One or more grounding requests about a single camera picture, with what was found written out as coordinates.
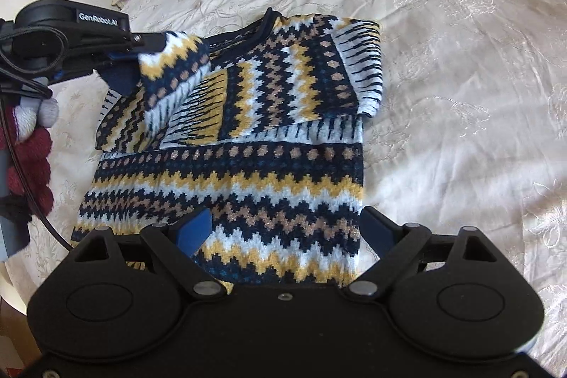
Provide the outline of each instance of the white bedspread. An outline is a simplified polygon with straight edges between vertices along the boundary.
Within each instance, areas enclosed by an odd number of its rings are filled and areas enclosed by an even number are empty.
[[[131,0],[133,30],[234,30],[272,6],[285,15],[373,18],[383,27],[385,102],[366,125],[366,203],[437,233],[481,228],[543,299],[532,350],[567,366],[567,0]],[[104,84],[63,85],[50,157],[67,236],[97,154]],[[373,260],[362,252],[361,268]],[[8,264],[27,299],[64,256],[32,226]]]

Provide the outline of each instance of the screw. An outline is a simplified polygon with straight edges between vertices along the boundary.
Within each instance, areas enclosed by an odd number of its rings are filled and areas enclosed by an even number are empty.
[[[378,291],[378,286],[370,281],[354,281],[349,285],[349,290],[355,295],[372,296]]]
[[[193,291],[201,296],[213,296],[220,293],[222,288],[215,281],[197,282],[193,287]]]
[[[291,301],[292,298],[293,298],[293,295],[291,295],[291,293],[280,293],[278,295],[278,299],[280,301]]]

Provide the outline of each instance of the black cable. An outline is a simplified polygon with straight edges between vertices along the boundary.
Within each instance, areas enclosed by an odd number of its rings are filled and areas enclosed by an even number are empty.
[[[51,28],[50,26],[30,26],[28,28],[21,28],[16,32],[8,33],[3,36],[0,36],[0,44],[5,42],[6,40],[13,39],[15,37],[19,37],[25,34],[34,33],[34,32],[50,32],[55,34],[58,38],[59,43],[61,45],[61,50],[59,51],[58,56],[55,60],[53,60],[49,65],[41,68],[41,69],[24,69],[17,66],[2,50],[0,47],[0,57],[4,59],[6,64],[13,68],[13,70],[21,73],[21,74],[41,74],[47,73],[56,69],[59,65],[63,63],[63,60],[69,50],[69,40],[67,36],[59,31],[58,29]],[[20,164],[20,160],[18,155],[16,154],[16,150],[14,148],[14,141],[10,137],[10,130],[8,127],[8,118],[6,115],[6,104],[5,104],[5,96],[6,95],[19,95],[25,97],[32,97],[32,98],[51,98],[53,92],[49,87],[43,85],[37,81],[29,79],[24,76],[20,76],[16,73],[13,73],[11,70],[8,70],[4,67],[0,67],[0,74],[8,77],[10,80],[16,81],[22,85],[26,85],[31,90],[24,90],[23,88],[11,89],[11,88],[0,88],[0,126],[2,126],[2,132],[4,133],[4,138],[6,140],[6,145],[8,146],[8,150],[10,152],[10,156],[12,157],[13,166],[20,177],[20,181],[22,182],[22,186],[26,193],[26,196],[29,201],[29,205],[31,211],[34,215],[36,215],[39,220],[42,222],[43,226],[49,231],[49,233],[59,242],[66,250],[71,251],[73,247],[67,242],[53,227],[53,225],[49,222],[43,211],[41,210],[36,198],[33,195],[33,192],[29,186],[28,179],[26,174],[22,168],[22,164]]]
[[[22,74],[41,74],[52,71],[55,68],[57,68],[61,63],[63,63],[65,55],[69,50],[69,39],[67,39],[67,36],[63,32],[59,31],[59,29],[52,28],[51,26],[28,26],[27,28],[19,28],[17,31],[13,31],[11,33],[5,34],[2,37],[0,37],[0,42],[5,42],[7,40],[14,39],[16,37],[20,37],[29,33],[55,34],[55,36],[59,40],[59,43],[61,44],[61,50],[59,51],[59,54],[56,57],[56,59],[53,60],[53,62],[49,63],[49,65],[39,69],[25,69],[19,67],[12,60],[10,60],[10,58],[6,56],[6,54],[0,47],[0,57],[3,58],[4,61],[8,63],[8,65],[11,68],[13,68],[13,70],[18,71]]]

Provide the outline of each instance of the patterned knit sweater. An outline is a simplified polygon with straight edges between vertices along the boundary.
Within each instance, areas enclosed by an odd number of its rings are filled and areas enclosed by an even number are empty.
[[[105,153],[73,239],[205,205],[213,233],[194,258],[218,279],[350,282],[362,119],[382,98],[378,25],[268,9],[237,32],[167,37],[165,51],[140,56],[135,92],[107,95]]]

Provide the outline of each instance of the red knit fabric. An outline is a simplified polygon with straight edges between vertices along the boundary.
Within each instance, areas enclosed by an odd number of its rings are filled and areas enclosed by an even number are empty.
[[[23,143],[16,144],[16,154],[21,163],[45,159],[51,152],[51,136],[44,127],[36,127]]]
[[[53,210],[53,192],[49,187],[42,186],[39,188],[35,193],[35,200],[44,214],[49,215]]]
[[[13,107],[6,108],[8,128],[12,141],[16,142],[16,121]],[[53,192],[47,186],[51,177],[51,167],[47,156],[51,152],[52,142],[49,132],[44,127],[36,127],[32,135],[23,143],[15,144],[16,155],[26,174],[29,187],[44,214],[53,209]],[[8,149],[4,133],[0,130],[0,149]],[[25,191],[16,169],[12,165],[7,172],[8,188],[13,194],[23,196]]]
[[[32,185],[36,187],[45,186],[49,183],[51,178],[51,167],[49,166],[47,159],[22,163],[22,168],[24,169],[30,187]],[[14,166],[8,168],[8,188],[14,194],[18,194],[19,196],[23,196],[25,194],[22,181],[20,180],[16,167]]]

